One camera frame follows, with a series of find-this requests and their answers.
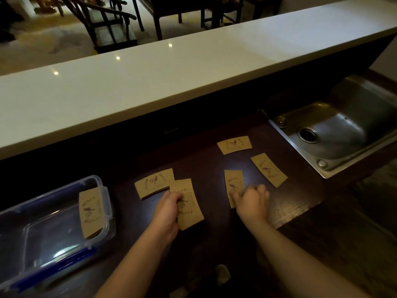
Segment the person's right hand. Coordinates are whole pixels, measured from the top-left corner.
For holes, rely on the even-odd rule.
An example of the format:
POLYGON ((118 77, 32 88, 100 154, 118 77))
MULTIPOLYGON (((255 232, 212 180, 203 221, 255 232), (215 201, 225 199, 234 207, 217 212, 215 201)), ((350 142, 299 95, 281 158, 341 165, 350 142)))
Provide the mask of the person's right hand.
POLYGON ((270 192, 264 184, 248 185, 245 189, 244 209, 237 209, 237 214, 249 229, 254 225, 267 222, 270 192))

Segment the person's left hand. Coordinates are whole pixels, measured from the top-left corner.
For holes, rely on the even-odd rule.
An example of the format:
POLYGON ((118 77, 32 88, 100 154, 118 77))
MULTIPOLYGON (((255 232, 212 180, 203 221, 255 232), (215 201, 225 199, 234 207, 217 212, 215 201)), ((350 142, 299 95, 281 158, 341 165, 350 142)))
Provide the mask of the person's left hand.
POLYGON ((162 245, 169 245, 177 236, 177 212, 167 210, 167 192, 160 198, 150 223, 150 230, 156 235, 162 245))

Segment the brown paper cup sleeve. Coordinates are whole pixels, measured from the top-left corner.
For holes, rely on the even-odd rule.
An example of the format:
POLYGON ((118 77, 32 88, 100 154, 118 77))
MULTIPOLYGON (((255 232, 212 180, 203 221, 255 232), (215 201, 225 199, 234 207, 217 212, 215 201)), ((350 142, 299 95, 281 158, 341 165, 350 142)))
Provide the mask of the brown paper cup sleeve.
POLYGON ((271 161, 271 159, 265 153, 253 156, 251 157, 251 160, 257 169, 275 188, 278 188, 288 179, 288 177, 271 161))
POLYGON ((248 136, 240 136, 217 143, 223 155, 233 152, 252 149, 252 144, 248 136))
POLYGON ((226 193, 229 200, 230 208, 234 209, 235 203, 230 194, 232 190, 236 190, 240 195, 245 191, 245 182, 242 170, 224 170, 224 178, 226 185, 226 193))
POLYGON ((166 169, 155 174, 149 175, 137 182, 135 182, 135 188, 138 196, 141 200, 163 191, 170 187, 170 184, 174 182, 173 169, 166 169))
POLYGON ((170 191, 182 193, 177 201, 177 224, 179 230, 186 230, 204 220, 204 216, 196 200, 191 179, 175 180, 170 183, 170 191))
POLYGON ((101 232, 105 224, 101 186, 79 193, 79 217, 85 239, 101 232))

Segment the person's right forearm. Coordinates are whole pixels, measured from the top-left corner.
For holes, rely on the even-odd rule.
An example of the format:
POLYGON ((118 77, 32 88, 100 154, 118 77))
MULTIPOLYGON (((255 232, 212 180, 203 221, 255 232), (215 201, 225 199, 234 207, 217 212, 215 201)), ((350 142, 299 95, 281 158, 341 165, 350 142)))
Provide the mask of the person's right forearm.
POLYGON ((276 274, 296 298, 370 298, 263 219, 243 221, 276 274))

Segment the person's left forearm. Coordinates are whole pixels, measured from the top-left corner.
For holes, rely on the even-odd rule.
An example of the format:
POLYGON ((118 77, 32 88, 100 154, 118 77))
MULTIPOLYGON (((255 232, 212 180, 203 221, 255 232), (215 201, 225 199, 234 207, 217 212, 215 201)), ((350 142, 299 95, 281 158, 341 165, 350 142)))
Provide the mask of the person's left forearm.
POLYGON ((150 225, 94 298, 144 298, 167 246, 177 233, 176 224, 168 228, 150 225))

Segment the person's white shoe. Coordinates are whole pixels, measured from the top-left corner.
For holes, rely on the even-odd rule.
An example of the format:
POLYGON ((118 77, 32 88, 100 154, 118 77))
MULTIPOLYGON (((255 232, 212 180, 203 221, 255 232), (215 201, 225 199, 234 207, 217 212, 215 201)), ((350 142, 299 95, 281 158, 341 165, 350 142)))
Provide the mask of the person's white shoe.
POLYGON ((231 279, 231 274, 224 264, 217 265, 216 271, 216 282, 218 286, 222 286, 231 279))

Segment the sink drain strainer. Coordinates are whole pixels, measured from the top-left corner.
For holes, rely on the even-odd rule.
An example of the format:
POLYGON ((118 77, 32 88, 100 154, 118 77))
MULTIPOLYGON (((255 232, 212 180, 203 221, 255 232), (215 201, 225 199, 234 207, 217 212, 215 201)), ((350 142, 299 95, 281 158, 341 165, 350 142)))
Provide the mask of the sink drain strainer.
POLYGON ((297 130, 298 138, 308 144, 316 144, 320 141, 317 132, 310 127, 301 127, 297 130))

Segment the stainless steel sink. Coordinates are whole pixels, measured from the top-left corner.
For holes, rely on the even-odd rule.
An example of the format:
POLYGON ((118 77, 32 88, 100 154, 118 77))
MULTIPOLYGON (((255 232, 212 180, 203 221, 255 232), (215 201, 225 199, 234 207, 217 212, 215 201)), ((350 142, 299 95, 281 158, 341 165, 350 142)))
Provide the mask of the stainless steel sink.
POLYGON ((353 74, 312 103, 272 114, 268 121, 322 178, 329 179, 397 141, 397 88, 353 74), (274 122, 278 116, 287 119, 284 129, 274 122), (301 127, 314 129, 320 141, 301 141, 301 127), (318 160, 328 167, 319 168, 318 160))

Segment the clear plastic container blue clips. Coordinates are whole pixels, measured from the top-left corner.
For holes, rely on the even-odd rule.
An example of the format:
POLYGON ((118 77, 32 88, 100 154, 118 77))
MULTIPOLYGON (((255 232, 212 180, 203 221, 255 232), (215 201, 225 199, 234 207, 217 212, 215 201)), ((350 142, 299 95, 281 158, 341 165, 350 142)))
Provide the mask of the clear plastic container blue clips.
POLYGON ((107 187, 91 175, 0 211, 0 291, 25 291, 92 257, 116 235, 107 187), (85 239, 79 193, 102 187, 105 224, 85 239))

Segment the dark wooden chair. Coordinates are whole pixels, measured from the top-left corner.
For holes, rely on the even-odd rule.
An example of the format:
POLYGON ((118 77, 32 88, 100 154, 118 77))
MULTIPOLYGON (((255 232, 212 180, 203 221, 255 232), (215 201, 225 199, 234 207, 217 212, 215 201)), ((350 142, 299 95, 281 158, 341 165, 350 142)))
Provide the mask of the dark wooden chair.
POLYGON ((216 0, 215 7, 201 9, 201 28, 209 30, 206 22, 219 22, 224 26, 239 24, 244 0, 216 0))

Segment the dark wooden table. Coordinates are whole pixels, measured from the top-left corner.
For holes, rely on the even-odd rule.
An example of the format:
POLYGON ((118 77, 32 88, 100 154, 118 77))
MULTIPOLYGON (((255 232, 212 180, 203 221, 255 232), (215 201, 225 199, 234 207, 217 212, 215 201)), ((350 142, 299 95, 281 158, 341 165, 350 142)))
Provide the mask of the dark wooden table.
MULTIPOLYGON (((137 0, 132 0, 134 8, 137 9, 137 0)), ((151 14, 157 40, 163 39, 160 18, 171 15, 178 15, 178 22, 182 23, 181 15, 183 13, 190 13, 193 11, 210 9, 215 4, 216 0, 139 0, 143 7, 151 14)))

